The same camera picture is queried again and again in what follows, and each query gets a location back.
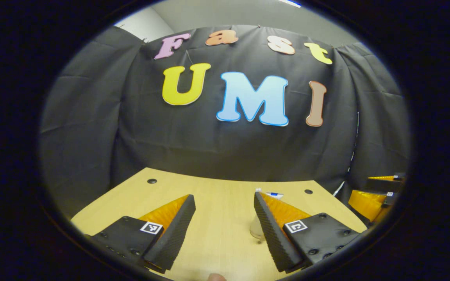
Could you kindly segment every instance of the screw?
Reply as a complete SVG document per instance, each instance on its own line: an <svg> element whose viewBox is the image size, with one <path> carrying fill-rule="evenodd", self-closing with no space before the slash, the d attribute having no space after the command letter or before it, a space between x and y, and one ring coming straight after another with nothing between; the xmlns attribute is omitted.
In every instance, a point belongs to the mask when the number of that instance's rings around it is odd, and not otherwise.
<svg viewBox="0 0 450 281"><path fill-rule="evenodd" d="M135 256L140 256L140 252L136 249L130 249L130 253L134 254Z"/></svg>

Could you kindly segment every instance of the yellow letter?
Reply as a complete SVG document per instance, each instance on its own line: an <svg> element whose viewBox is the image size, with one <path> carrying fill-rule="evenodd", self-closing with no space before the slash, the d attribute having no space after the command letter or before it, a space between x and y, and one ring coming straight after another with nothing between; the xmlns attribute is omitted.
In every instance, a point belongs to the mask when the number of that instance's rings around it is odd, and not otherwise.
<svg viewBox="0 0 450 281"><path fill-rule="evenodd" d="M209 35L209 39L206 40L206 45L214 46L222 43L230 44L237 40L239 40L239 38L236 37L236 32L234 30L220 30Z"/></svg>
<svg viewBox="0 0 450 281"><path fill-rule="evenodd" d="M322 106L326 89L324 85L316 81L310 81L309 85L312 88L312 105L305 122L308 126L320 127L322 126Z"/></svg>
<svg viewBox="0 0 450 281"><path fill-rule="evenodd" d="M325 49L321 48L318 44L305 43L304 45L310 48L310 51L312 52L312 55L319 62L323 62L325 64L332 64L332 60L328 59L327 57L324 57L324 53L327 53L327 51Z"/></svg>
<svg viewBox="0 0 450 281"><path fill-rule="evenodd" d="M291 41L286 38L271 35L266 39L270 42L268 43L268 46L276 52L287 53L288 55L295 53L295 48L291 46Z"/></svg>
<svg viewBox="0 0 450 281"><path fill-rule="evenodd" d="M179 93L177 90L180 73L185 68L183 66L174 66L166 69L163 74L164 84L162 85L162 97L170 105L188 105L196 101L202 93L204 85L204 74L211 68L211 64L193 64L190 69L193 71L191 89L186 93Z"/></svg>

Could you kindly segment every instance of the table surface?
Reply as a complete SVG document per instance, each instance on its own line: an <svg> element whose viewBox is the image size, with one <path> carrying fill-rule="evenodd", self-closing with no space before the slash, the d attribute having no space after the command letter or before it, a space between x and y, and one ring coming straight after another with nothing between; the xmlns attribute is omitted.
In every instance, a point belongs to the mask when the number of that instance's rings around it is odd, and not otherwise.
<svg viewBox="0 0 450 281"><path fill-rule="evenodd" d="M157 183L150 184L148 179ZM195 213L171 270L177 281L205 281L219 273L228 281L270 281L294 274L278 272L266 242L250 234L255 218L255 189L283 193L282 201L310 215L325 212L357 232L366 226L345 205L313 180L256 182L215 180L145 168L110 190L72 218L83 233L95 235L124 215L141 217L186 194Z"/></svg>

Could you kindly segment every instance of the letter m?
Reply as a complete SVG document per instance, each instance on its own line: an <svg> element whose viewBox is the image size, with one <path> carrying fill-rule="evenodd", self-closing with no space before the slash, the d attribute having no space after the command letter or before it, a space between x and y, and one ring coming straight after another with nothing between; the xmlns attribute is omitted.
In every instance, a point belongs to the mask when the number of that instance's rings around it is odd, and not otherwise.
<svg viewBox="0 0 450 281"><path fill-rule="evenodd" d="M225 80L225 97L223 108L216 114L218 120L235 122L241 119L241 114L236 110L236 102L239 102L246 119L251 122L265 103L264 112L259 116L261 123L273 126L289 123L284 114L284 88L288 85L285 78L267 76L257 91L244 73L225 72L221 78Z"/></svg>

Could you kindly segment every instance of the ceiling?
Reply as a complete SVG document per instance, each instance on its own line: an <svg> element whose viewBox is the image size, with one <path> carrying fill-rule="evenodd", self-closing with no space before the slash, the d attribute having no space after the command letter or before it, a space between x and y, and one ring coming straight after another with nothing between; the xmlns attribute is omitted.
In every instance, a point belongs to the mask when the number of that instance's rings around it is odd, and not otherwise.
<svg viewBox="0 0 450 281"><path fill-rule="evenodd" d="M261 25L296 32L333 46L359 41L315 12L278 0L166 0L152 8L175 32L216 25Z"/></svg>

